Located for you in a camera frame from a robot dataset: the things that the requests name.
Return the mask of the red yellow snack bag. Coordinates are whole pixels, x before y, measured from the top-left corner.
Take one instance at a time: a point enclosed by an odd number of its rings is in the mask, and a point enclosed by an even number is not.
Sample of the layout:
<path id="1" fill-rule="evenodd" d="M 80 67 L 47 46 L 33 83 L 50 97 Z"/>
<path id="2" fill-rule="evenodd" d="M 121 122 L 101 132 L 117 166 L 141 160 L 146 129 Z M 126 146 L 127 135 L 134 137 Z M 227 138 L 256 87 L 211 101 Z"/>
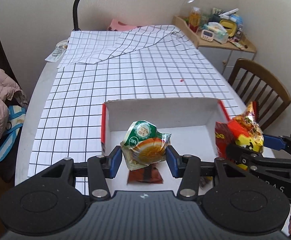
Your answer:
<path id="1" fill-rule="evenodd" d="M 257 123 L 259 117 L 259 102 L 251 101 L 244 113 L 228 119 L 228 122 L 215 123 L 215 143 L 218 156 L 230 159 L 226 148 L 235 144 L 253 153 L 262 153 L 264 149 L 263 132 Z"/>

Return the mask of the brown foil snack packet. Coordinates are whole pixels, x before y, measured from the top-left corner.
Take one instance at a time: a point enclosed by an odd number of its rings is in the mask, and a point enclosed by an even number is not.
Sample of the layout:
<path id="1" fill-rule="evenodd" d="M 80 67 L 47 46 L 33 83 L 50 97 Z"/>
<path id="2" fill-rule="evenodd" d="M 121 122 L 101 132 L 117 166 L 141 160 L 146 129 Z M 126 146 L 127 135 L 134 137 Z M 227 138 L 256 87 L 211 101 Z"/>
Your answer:
<path id="1" fill-rule="evenodd" d="M 163 178 L 155 164 L 129 172 L 128 183 L 162 184 Z"/>

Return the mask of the green orange pastry packet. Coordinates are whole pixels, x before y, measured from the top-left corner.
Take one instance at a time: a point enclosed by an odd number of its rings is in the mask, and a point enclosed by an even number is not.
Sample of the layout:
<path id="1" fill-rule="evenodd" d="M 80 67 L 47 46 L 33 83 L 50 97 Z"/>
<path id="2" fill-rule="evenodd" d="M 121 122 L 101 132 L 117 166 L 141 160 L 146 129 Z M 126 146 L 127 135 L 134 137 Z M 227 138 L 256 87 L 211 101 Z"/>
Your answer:
<path id="1" fill-rule="evenodd" d="M 165 149 L 170 145 L 170 133 L 161 133 L 152 123 L 133 122 L 120 142 L 127 168 L 138 170 L 165 161 Z"/>

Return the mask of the red white cardboard box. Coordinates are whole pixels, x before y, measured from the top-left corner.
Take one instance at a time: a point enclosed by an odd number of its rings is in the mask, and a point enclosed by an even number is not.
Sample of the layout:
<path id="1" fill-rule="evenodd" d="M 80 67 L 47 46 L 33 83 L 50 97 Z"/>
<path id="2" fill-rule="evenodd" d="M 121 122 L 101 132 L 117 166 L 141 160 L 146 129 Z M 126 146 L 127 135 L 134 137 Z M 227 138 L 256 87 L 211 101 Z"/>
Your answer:
<path id="1" fill-rule="evenodd" d="M 103 104 L 101 146 L 104 155 L 122 151 L 117 174 L 108 179 L 115 191 L 177 191 L 181 180 L 168 166 L 169 145 L 179 155 L 194 155 L 202 161 L 218 156 L 216 123 L 229 116 L 219 99 L 161 98 L 114 100 Z"/>

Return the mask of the brown wooden chair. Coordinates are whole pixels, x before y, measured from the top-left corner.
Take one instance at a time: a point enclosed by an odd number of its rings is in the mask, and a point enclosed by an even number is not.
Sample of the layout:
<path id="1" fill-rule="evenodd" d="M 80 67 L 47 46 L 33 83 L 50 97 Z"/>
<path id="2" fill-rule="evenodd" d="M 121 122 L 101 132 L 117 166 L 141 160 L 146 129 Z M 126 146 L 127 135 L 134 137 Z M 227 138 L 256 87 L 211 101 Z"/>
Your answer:
<path id="1" fill-rule="evenodd" d="M 282 82 L 262 65 L 248 59 L 237 59 L 228 78 L 239 98 L 248 105 L 258 103 L 258 123 L 267 129 L 291 104 L 291 96 Z"/>

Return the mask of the white corner cabinet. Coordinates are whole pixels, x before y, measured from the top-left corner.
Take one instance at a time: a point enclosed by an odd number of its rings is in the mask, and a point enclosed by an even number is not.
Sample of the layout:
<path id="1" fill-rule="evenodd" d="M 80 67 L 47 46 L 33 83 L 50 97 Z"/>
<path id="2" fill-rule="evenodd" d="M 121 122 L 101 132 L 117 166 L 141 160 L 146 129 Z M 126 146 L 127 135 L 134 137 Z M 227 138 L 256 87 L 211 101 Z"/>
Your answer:
<path id="1" fill-rule="evenodd" d="M 244 50 L 240 50 L 235 45 L 227 42 L 220 44 L 216 41 L 208 42 L 201 39 L 201 33 L 194 33 L 187 25 L 185 20 L 179 16 L 174 16 L 173 25 L 178 27 L 196 46 L 196 48 L 204 55 L 204 57 L 218 70 L 222 76 L 228 80 L 239 58 L 254 60 L 257 49 L 248 38 L 243 35 L 242 44 L 247 46 Z"/>

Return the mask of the white grid tablecloth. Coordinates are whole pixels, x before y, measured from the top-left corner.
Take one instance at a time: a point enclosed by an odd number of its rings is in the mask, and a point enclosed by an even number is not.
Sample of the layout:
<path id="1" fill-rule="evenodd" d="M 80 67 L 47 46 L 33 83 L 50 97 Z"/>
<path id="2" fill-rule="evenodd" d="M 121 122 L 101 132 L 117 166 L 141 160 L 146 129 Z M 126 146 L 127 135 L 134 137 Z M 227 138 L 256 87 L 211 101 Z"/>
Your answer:
<path id="1" fill-rule="evenodd" d="M 45 102 L 28 176 L 61 160 L 108 155 L 135 121 L 180 154 L 213 161 L 216 122 L 243 113 L 233 88 L 172 25 L 74 31 Z"/>

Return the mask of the blue white bag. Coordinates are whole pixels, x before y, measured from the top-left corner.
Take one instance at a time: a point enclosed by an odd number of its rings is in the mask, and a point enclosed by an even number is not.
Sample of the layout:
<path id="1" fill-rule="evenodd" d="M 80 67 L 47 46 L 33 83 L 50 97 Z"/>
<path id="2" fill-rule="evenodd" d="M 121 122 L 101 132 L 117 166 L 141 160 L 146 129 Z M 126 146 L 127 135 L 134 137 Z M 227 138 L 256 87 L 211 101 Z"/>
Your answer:
<path id="1" fill-rule="evenodd" d="M 8 155 L 18 136 L 20 129 L 24 124 L 26 109 L 18 105 L 9 106 L 8 122 L 5 127 L 3 136 L 7 136 L 0 146 L 0 162 Z"/>

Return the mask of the tissue box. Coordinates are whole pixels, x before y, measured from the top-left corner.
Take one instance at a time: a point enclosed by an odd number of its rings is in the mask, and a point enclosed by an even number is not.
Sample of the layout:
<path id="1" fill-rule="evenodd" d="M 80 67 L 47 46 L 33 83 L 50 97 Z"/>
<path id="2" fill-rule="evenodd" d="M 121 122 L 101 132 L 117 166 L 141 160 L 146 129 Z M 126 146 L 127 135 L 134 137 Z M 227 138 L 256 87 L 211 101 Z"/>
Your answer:
<path id="1" fill-rule="evenodd" d="M 220 44 L 225 44 L 228 41 L 229 35 L 227 30 L 218 22 L 209 22 L 204 24 L 203 28 L 214 33 L 214 41 Z"/>

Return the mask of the yellow box on cabinet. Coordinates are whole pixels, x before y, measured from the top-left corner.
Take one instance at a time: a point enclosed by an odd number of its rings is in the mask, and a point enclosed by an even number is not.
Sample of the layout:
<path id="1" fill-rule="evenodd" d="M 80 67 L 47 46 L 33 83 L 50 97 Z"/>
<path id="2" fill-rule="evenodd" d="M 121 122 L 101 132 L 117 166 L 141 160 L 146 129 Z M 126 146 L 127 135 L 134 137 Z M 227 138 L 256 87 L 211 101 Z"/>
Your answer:
<path id="1" fill-rule="evenodd" d="M 237 24 L 233 21 L 222 19 L 219 22 L 227 31 L 229 37 L 233 37 L 237 31 Z"/>

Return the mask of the white digital timer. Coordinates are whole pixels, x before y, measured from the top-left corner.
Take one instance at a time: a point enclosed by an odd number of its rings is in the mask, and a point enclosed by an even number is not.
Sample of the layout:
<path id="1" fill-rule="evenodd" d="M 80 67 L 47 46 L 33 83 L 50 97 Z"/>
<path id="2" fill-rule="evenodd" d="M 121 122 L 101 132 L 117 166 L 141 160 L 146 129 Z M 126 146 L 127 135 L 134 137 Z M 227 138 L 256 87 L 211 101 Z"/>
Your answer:
<path id="1" fill-rule="evenodd" d="M 213 42 L 214 41 L 214 33 L 210 30 L 202 30 L 201 31 L 201 39 L 205 40 L 207 42 Z"/>

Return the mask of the paper packet at table edge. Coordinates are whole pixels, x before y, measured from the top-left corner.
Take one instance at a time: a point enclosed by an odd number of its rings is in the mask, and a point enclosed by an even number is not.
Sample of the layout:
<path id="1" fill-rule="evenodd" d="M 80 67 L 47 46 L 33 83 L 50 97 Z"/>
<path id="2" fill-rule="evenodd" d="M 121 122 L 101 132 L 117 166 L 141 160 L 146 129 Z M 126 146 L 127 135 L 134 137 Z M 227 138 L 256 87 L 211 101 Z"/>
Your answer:
<path id="1" fill-rule="evenodd" d="M 65 51 L 67 50 L 68 47 L 68 40 L 63 40 L 60 41 L 54 48 L 54 50 L 52 51 L 52 53 L 45 58 L 45 61 L 47 62 L 57 62 L 62 55 L 64 55 Z"/>

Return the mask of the pink item behind table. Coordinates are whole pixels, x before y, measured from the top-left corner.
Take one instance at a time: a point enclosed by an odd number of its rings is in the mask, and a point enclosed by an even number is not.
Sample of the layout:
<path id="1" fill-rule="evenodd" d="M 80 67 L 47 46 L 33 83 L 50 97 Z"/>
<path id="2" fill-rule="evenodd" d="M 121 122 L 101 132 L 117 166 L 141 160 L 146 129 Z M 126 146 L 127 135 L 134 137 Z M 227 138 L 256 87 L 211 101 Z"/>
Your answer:
<path id="1" fill-rule="evenodd" d="M 128 25 L 114 18 L 107 28 L 107 31 L 129 31 L 136 28 L 139 28 L 139 26 Z"/>

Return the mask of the amber drink bottle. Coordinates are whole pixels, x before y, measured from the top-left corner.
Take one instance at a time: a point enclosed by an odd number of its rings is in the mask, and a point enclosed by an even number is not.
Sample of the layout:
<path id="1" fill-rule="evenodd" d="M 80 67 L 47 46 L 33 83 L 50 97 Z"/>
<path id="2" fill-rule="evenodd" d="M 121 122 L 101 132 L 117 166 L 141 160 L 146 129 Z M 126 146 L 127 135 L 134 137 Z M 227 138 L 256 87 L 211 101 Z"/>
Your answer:
<path id="1" fill-rule="evenodd" d="M 198 7 L 193 7 L 189 18 L 188 18 L 188 26 L 190 30 L 192 30 L 194 33 L 197 32 L 201 20 L 201 10 Z"/>

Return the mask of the clear glass dome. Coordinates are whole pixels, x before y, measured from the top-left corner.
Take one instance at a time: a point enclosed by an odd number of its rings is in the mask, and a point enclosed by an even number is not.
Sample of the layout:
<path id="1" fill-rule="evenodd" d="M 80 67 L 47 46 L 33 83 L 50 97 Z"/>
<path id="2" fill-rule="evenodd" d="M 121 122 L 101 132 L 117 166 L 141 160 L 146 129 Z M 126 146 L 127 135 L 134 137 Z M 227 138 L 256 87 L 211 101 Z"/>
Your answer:
<path id="1" fill-rule="evenodd" d="M 198 7 L 198 0 L 185 0 L 179 10 L 180 18 L 188 18 L 193 7 Z"/>

